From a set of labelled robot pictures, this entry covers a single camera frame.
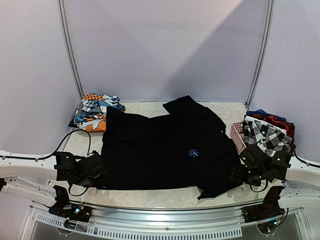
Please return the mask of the black t-shirt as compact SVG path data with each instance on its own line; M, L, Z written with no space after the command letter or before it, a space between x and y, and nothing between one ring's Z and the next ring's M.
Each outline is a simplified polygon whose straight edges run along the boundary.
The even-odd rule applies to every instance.
M215 198L240 185L230 179L240 164L226 125L212 110L184 96L163 105L166 115L146 117L109 107L101 156L102 190L201 189Z

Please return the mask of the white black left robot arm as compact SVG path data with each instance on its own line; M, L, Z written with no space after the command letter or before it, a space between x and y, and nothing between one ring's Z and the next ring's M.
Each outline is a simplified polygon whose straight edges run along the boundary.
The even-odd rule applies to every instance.
M48 155L23 155L2 150L0 152L0 192L51 206L63 216L74 213L69 202L69 190L49 183L37 183L31 178L67 182L86 190L96 179L104 176L107 168L101 156L93 151L87 156L56 151Z

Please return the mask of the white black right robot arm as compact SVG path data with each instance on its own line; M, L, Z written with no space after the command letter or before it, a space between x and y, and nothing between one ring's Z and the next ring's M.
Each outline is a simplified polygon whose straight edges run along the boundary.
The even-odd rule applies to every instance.
M278 209L318 208L320 206L320 166L299 158L296 153L277 151L268 156L256 144L239 155L243 163L232 166L232 182L260 186L262 181L283 182L272 186L259 206L262 218L269 218Z

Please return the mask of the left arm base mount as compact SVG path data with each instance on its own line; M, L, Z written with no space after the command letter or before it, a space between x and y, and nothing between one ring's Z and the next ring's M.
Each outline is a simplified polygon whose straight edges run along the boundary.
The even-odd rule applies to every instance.
M71 221L80 221L88 223L91 218L92 208L86 205L84 202L71 203L69 199L68 191L58 185L54 185L55 190L55 203L48 208L48 212L51 215L66 218Z

